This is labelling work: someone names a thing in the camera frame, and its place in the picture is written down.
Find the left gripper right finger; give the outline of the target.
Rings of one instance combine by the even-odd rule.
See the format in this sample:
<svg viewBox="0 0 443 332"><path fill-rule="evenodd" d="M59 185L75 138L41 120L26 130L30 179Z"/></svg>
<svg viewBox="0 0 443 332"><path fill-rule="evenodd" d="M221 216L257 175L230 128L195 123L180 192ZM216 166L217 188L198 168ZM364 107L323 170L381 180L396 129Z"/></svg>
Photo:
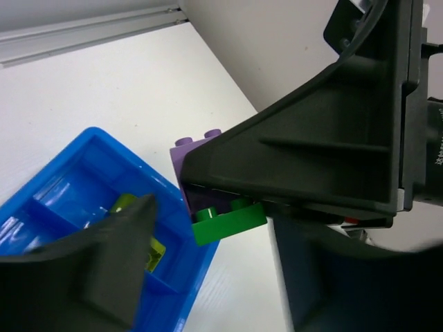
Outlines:
<svg viewBox="0 0 443 332"><path fill-rule="evenodd" d="M395 252L274 212L295 331L441 331L442 246Z"/></svg>

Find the green lego plate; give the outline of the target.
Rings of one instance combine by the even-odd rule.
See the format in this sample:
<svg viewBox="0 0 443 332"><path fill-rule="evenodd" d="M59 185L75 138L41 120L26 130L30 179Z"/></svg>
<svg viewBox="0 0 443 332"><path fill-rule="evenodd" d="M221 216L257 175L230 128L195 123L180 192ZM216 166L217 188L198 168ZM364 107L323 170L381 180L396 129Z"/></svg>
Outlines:
<svg viewBox="0 0 443 332"><path fill-rule="evenodd" d="M215 207L202 209L195 213L195 221L192 230L199 246L267 224L262 204L246 197L231 201L230 211L223 214Z"/></svg>

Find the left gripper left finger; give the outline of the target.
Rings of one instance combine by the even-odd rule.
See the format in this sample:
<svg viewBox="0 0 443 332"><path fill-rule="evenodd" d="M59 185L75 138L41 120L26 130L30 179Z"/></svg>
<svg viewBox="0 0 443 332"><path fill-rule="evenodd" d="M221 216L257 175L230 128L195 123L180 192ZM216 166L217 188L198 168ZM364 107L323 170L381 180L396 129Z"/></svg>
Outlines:
<svg viewBox="0 0 443 332"><path fill-rule="evenodd" d="M153 195L26 254L1 257L1 330L128 331L154 231Z"/></svg>

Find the purple green lego stack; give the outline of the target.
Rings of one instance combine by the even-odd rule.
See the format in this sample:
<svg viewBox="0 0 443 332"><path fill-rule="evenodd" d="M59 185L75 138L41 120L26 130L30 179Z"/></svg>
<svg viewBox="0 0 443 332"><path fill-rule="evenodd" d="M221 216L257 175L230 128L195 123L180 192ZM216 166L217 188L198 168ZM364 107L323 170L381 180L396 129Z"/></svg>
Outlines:
<svg viewBox="0 0 443 332"><path fill-rule="evenodd" d="M216 190L209 185L209 162L200 153L193 152L221 133L220 129L211 129L198 140L183 137L170 149L174 173L192 218L195 218L198 211L206 208L215 208L218 214L230 212L230 202L236 198L234 194Z"/></svg>

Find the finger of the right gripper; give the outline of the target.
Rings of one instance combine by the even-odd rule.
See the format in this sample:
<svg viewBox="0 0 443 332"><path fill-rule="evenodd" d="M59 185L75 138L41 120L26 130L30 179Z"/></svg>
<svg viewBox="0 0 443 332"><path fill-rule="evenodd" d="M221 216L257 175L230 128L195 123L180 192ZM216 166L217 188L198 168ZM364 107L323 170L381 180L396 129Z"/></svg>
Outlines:
<svg viewBox="0 0 443 332"><path fill-rule="evenodd" d="M397 213L396 104L376 60L339 59L283 99L195 149L216 190L359 219Z"/></svg>

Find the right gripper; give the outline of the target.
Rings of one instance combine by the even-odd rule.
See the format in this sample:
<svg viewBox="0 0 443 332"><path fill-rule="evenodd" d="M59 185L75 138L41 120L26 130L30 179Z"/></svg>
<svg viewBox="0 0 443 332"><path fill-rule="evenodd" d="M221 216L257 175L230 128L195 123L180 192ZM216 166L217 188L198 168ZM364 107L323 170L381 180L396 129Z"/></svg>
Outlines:
<svg viewBox="0 0 443 332"><path fill-rule="evenodd" d="M342 57L384 68L382 82L396 87L379 99L396 104L393 122L376 117L379 133L392 127L398 140L392 151L397 211L414 201L442 204L442 100L428 96L429 59L442 45L427 41L423 1L339 1L324 30L325 41Z"/></svg>

